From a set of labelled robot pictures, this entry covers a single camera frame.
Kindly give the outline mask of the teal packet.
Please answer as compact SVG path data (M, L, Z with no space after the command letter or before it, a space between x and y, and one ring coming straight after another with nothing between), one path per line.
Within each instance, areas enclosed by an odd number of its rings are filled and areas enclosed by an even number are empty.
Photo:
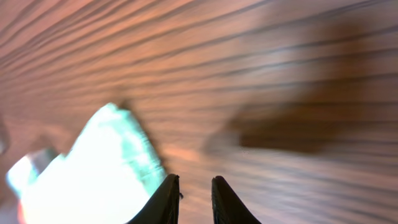
M29 156L35 175L21 191L26 223L127 223L167 173L128 111L108 103L86 123L68 154Z

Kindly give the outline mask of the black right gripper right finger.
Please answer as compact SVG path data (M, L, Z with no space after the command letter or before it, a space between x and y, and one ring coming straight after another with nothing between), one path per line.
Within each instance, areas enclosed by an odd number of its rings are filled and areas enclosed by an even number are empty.
M220 175L211 180L211 200L214 224L261 224Z

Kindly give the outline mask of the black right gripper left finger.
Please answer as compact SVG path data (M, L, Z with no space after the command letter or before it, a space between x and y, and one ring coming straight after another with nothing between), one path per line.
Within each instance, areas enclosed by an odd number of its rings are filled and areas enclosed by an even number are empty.
M127 224L177 224L179 201L179 176L169 174L141 211Z

